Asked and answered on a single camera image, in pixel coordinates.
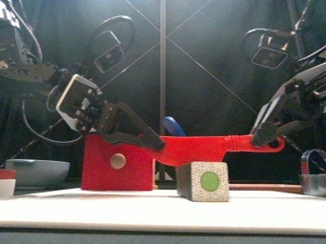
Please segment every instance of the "cable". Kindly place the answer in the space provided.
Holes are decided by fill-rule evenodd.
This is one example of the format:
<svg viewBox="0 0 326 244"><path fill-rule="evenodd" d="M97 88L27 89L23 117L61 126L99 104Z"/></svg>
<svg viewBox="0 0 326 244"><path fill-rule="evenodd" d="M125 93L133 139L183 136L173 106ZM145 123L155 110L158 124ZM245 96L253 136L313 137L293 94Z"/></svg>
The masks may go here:
<svg viewBox="0 0 326 244"><path fill-rule="evenodd" d="M244 51L244 54L245 54L245 58L246 58L248 62L250 62L250 63L252 63L252 59L250 59L249 53L246 52L248 39L249 39L250 36L253 36L253 34L268 33L268 32L276 33L277 31L276 30L270 30L270 29L253 29L242 37L242 42L241 42L242 51Z"/></svg>
<svg viewBox="0 0 326 244"><path fill-rule="evenodd" d="M321 49L318 49L316 52L313 52L309 56L301 58L298 62L308 61L309 59L317 57L321 53L326 51L326 46L324 46Z"/></svg>
<svg viewBox="0 0 326 244"><path fill-rule="evenodd" d="M90 45L89 45L89 50L91 48L91 45L94 43L94 41L98 39L98 37L107 31L109 27L119 22L126 22L131 28L131 35L130 35L130 39L129 39L129 43L127 45L123 47L123 50L126 51L131 44L134 43L135 40L135 26L134 26L134 21L129 16L125 15L118 15L110 19L107 19L101 25L99 27L95 29L93 35L91 35L91 39L90 39Z"/></svg>
<svg viewBox="0 0 326 244"><path fill-rule="evenodd" d="M23 100L22 102L22 115L23 115L23 122L26 124L26 127L27 129L30 130L30 132L43 141L48 142L50 144L55 145L55 146L70 146L75 143L78 143L83 138L85 136L81 134L81 136L74 139L74 140L70 140L70 141L56 141L56 140L52 140L47 137L44 137L42 134L39 134L34 128L31 127L28 121L27 121L27 117L26 117L26 100Z"/></svg>
<svg viewBox="0 0 326 244"><path fill-rule="evenodd" d="M14 12L16 18L19 19L20 23L23 24L23 26L24 26L24 28L26 28L26 30L27 30L30 36L31 36L32 39L34 39L34 42L35 42L35 45L36 45L38 59L39 59L39 63L42 63L42 60L43 60L42 46L40 46L40 43L39 43L39 41L38 41L38 38L36 38L36 36L35 36L35 34L34 34L31 28L27 26L24 20L22 19L20 15L18 14L18 12L16 12L16 10L15 10L14 5L12 5L11 2L10 2L10 5L8 5L8 6L10 6L10 8L11 8L11 11Z"/></svg>

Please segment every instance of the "green circle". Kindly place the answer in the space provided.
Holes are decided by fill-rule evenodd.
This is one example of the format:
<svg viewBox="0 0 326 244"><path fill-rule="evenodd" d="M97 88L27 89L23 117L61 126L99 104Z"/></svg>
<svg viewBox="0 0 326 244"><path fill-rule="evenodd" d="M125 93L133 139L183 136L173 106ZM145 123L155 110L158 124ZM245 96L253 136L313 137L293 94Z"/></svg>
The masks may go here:
<svg viewBox="0 0 326 244"><path fill-rule="evenodd" d="M201 184L206 191L214 192L219 188L221 180L215 172L205 172L201 178Z"/></svg>

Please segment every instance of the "black curtain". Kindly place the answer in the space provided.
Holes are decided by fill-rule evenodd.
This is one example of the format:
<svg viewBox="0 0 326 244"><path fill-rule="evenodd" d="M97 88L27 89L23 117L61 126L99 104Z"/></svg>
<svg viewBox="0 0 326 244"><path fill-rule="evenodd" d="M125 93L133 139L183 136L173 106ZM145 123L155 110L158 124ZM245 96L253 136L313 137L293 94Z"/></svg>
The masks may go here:
<svg viewBox="0 0 326 244"><path fill-rule="evenodd" d="M294 1L298 14L305 2ZM325 2L320 0L316 4L313 24L304 32L308 53L325 43ZM107 18L117 15L133 18L135 44L121 64L109 73L97 76L95 82L107 99L125 101L158 132L161 28L166 28L167 32L166 114L175 118L187 135L248 134L262 105L292 76L286 68L273 71L248 63L241 46L242 37L252 29L293 30L288 1L167 1L166 27L161 27L159 0L30 0L26 1L28 16L36 14L36 7L40 7L40 15L35 32L44 61L63 68L83 61L93 31ZM130 34L127 26L118 24L113 26L113 31L126 42ZM258 36L254 36L249 49L254 49L257 44ZM4 97L2 102L4 108L8 107L7 99ZM31 114L46 116L47 121L36 123L42 128L56 119L55 115L47 116L42 110ZM15 127L24 130L24 138L31 137L23 125ZM56 136L71 136L65 126ZM290 138L302 150L316 147L313 129L293 133ZM26 141L28 139L22 139L22 133L15 134L8 151L16 151ZM79 175L83 143L74 148L43 147L50 147L50 150L42 157L73 162L74 173ZM297 182L300 157L301 154L289 146L280 153L230 152L225 161L230 165L232 181Z"/></svg>

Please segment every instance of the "white table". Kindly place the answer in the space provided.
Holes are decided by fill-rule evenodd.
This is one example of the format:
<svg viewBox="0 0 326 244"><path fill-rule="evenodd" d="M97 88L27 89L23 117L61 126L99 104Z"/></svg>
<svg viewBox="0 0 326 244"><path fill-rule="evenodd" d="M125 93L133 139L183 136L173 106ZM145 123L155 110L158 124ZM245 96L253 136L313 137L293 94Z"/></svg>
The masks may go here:
<svg viewBox="0 0 326 244"><path fill-rule="evenodd" d="M133 232L163 236L169 233L304 235L305 238L314 236L313 240L318 241L326 236L325 207L326 198L296 193L232 191L230 202L203 203L179 197L174 190L86 192L71 189L2 199L0 230L6 230L6 234L23 228L27 233L70 230L73 233Z"/></svg>

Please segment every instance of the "tan circle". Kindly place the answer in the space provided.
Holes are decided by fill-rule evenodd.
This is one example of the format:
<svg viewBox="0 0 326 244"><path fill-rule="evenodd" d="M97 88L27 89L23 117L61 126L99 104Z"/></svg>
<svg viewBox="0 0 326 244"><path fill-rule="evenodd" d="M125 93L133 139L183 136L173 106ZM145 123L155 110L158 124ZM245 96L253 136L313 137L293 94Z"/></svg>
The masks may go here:
<svg viewBox="0 0 326 244"><path fill-rule="evenodd" d="M111 156L110 163L114 169L117 170L122 169L126 165L126 157L123 156L123 154L121 153L114 154Z"/></svg>

